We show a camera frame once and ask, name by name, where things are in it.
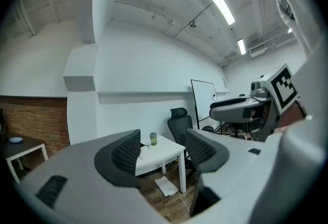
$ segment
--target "red brick wall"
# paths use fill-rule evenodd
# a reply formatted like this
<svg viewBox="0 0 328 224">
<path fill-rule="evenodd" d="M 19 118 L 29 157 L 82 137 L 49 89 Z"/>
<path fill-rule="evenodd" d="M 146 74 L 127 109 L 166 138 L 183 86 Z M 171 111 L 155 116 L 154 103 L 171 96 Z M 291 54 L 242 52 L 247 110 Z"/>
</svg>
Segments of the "red brick wall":
<svg viewBox="0 0 328 224">
<path fill-rule="evenodd" d="M 66 98 L 0 97 L 4 110 L 5 132 L 45 141 L 48 156 L 69 146 Z M 22 158 L 28 168 L 43 161 L 40 150 Z"/>
</svg>

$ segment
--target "fluorescent light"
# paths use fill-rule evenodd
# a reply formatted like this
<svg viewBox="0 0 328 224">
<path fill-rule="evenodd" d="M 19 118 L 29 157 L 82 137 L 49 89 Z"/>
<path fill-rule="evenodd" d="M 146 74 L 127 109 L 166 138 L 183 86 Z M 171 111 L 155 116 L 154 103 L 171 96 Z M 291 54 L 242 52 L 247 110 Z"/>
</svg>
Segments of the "fluorescent light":
<svg viewBox="0 0 328 224">
<path fill-rule="evenodd" d="M 213 2 L 216 4 L 216 6 L 220 9 L 221 13 L 225 17 L 225 19 L 228 22 L 228 25 L 233 24 L 235 22 L 234 17 L 232 16 L 232 13 L 230 12 L 229 7 L 225 3 L 224 0 L 213 0 Z"/>
<path fill-rule="evenodd" d="M 241 54 L 245 54 L 246 49 L 245 49 L 244 41 L 242 39 L 240 39 L 237 42 L 238 42 L 238 46 L 239 46 Z"/>
</svg>

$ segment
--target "desk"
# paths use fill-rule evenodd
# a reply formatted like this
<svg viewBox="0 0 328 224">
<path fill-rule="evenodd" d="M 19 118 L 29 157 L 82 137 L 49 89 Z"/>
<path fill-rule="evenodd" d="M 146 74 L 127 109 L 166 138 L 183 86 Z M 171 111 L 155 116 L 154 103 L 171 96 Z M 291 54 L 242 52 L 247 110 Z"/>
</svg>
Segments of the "desk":
<svg viewBox="0 0 328 224">
<path fill-rule="evenodd" d="M 7 134 L 8 138 L 11 137 L 21 137 L 23 139 L 22 142 L 17 144 L 12 144 L 11 142 L 4 142 L 3 140 L 0 142 L 0 154 L 1 156 L 7 161 L 9 170 L 14 177 L 16 183 L 20 183 L 19 178 L 16 175 L 16 172 L 12 166 L 12 161 L 14 159 L 17 160 L 20 169 L 23 169 L 21 160 L 19 159 L 21 156 L 24 156 L 28 153 L 33 152 L 34 150 L 37 150 L 41 148 L 43 157 L 45 160 L 48 160 L 48 155 L 45 147 L 45 143 L 42 140 L 27 137 L 27 136 L 21 136 L 17 134 L 9 133 Z"/>
<path fill-rule="evenodd" d="M 141 143 L 150 146 L 142 148 L 140 156 L 137 160 L 136 169 L 147 167 L 153 164 L 161 164 L 163 175 L 166 174 L 165 161 L 178 156 L 179 160 L 179 176 L 180 176 L 180 190 L 182 193 L 186 192 L 186 169 L 185 169 L 185 154 L 184 146 L 181 146 L 169 139 L 157 135 L 157 145 L 152 146 L 150 138 L 142 138 Z"/>
</svg>

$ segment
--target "ceiling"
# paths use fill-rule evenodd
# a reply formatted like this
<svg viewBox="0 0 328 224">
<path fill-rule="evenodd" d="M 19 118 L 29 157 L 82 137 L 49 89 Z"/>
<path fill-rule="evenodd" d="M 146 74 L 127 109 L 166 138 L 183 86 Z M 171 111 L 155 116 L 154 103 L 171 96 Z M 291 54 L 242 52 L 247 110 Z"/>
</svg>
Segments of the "ceiling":
<svg viewBox="0 0 328 224">
<path fill-rule="evenodd" d="M 116 19 L 156 30 L 223 67 L 240 57 L 237 40 L 241 38 L 247 50 L 275 48 L 295 39 L 292 33 L 287 34 L 276 0 L 225 0 L 235 18 L 230 26 L 211 2 L 116 0 L 108 21 Z M 2 24 L 2 43 L 22 33 L 35 35 L 50 23 L 75 19 L 73 3 L 74 0 L 14 0 Z M 195 28 L 189 25 L 192 20 Z"/>
</svg>

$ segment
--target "cable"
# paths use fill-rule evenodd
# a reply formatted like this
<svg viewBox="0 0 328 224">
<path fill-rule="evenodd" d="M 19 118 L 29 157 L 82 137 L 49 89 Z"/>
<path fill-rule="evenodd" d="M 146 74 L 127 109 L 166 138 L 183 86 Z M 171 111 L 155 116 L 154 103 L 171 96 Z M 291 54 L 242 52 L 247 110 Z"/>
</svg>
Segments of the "cable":
<svg viewBox="0 0 328 224">
<path fill-rule="evenodd" d="M 181 194 L 180 194 L 180 193 L 179 193 L 179 195 L 180 195 L 180 198 L 181 198 L 181 200 L 182 200 L 183 204 L 185 205 L 185 207 L 187 208 L 188 212 L 190 213 L 190 210 L 188 209 L 188 207 L 187 207 L 186 203 L 185 203 L 185 202 L 184 202 L 184 200 L 182 199 L 182 197 L 181 197 Z"/>
<path fill-rule="evenodd" d="M 168 167 L 170 166 L 170 164 L 172 164 L 172 162 L 170 162 L 170 163 L 168 164 L 168 166 L 165 168 L 165 170 L 168 169 Z"/>
</svg>

